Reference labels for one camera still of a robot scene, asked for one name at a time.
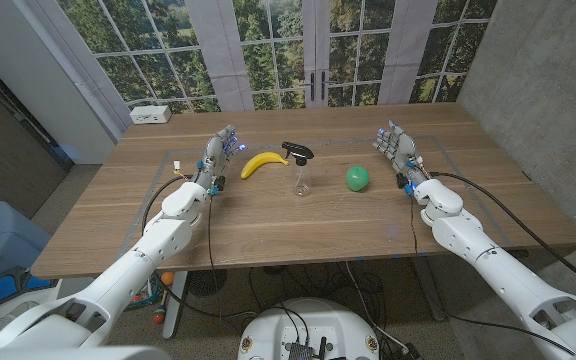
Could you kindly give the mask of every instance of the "wooden table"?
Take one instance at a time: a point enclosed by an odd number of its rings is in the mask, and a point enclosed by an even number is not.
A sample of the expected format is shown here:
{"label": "wooden table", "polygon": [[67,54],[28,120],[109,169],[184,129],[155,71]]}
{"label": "wooden table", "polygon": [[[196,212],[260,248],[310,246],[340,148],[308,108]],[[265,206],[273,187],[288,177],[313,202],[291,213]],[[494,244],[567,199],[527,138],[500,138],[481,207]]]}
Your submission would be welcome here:
{"label": "wooden table", "polygon": [[[132,126],[32,267],[40,278],[95,276],[140,237],[145,203],[172,178],[172,162],[196,171],[207,140],[228,124],[237,128],[238,154],[225,191],[213,199],[211,242],[217,268],[414,256],[411,201],[395,184],[390,161],[372,147],[388,119],[414,137],[426,169],[461,174],[486,187],[549,244],[576,244],[576,228],[555,204],[457,104],[372,106],[176,115],[167,124]],[[247,180],[244,164],[282,141],[309,146],[315,158],[312,193],[294,195],[290,167],[267,164]],[[354,193],[345,174],[363,166],[370,184]],[[538,245],[483,194],[441,180],[464,198],[486,233],[505,248]],[[151,216],[160,210],[155,202]],[[207,203],[203,212],[207,215]],[[413,206],[417,253],[440,254]],[[210,268],[206,217],[188,247],[161,268]]]}

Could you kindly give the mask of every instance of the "green ball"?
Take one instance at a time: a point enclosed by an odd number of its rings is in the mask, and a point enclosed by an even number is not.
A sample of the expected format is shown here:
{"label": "green ball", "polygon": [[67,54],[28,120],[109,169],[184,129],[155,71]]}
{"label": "green ball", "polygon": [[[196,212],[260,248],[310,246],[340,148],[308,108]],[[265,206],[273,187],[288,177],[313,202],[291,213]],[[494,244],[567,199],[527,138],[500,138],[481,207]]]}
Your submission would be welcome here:
{"label": "green ball", "polygon": [[353,166],[348,169],[346,173],[346,183],[348,188],[352,191],[359,191],[363,189],[370,181],[370,175],[368,170],[362,168],[361,166]]}

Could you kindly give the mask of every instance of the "black spray nozzle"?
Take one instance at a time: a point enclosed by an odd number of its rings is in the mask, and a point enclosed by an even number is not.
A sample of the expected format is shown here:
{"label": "black spray nozzle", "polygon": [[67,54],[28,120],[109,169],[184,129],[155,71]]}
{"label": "black spray nozzle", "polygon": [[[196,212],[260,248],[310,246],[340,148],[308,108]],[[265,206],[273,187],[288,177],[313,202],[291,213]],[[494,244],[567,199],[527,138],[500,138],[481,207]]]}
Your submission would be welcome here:
{"label": "black spray nozzle", "polygon": [[310,151],[310,149],[308,149],[307,147],[303,146],[303,145],[299,145],[299,144],[294,144],[288,141],[284,141],[281,144],[281,147],[288,150],[288,152],[286,153],[286,159],[292,155],[298,166],[304,166],[306,165],[306,162],[308,159],[312,159],[315,157],[315,155],[312,153],[312,151]]}

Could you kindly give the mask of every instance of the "window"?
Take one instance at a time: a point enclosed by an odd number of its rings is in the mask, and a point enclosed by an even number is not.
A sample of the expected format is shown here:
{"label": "window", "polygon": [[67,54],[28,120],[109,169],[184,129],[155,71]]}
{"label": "window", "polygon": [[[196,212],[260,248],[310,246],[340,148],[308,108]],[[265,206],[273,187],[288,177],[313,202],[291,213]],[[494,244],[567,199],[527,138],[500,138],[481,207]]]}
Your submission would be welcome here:
{"label": "window", "polygon": [[395,0],[330,1],[329,106],[376,105]]}
{"label": "window", "polygon": [[220,111],[184,0],[58,0],[126,104]]}
{"label": "window", "polygon": [[256,110],[306,107],[301,0],[234,0]]}
{"label": "window", "polygon": [[456,101],[497,0],[439,0],[411,103]]}

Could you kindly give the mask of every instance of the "orange ball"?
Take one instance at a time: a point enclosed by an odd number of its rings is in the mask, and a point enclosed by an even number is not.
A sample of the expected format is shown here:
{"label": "orange ball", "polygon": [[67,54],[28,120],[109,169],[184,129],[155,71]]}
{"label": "orange ball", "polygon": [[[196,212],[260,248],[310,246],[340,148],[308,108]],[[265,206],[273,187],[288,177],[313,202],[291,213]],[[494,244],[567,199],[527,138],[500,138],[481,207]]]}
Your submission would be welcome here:
{"label": "orange ball", "polygon": [[175,273],[171,271],[166,271],[165,273],[161,274],[161,282],[166,284],[167,286],[172,285],[172,282],[175,280]]}
{"label": "orange ball", "polygon": [[161,314],[156,314],[155,316],[152,317],[152,321],[155,322],[155,324],[162,324],[164,322],[164,316]]}

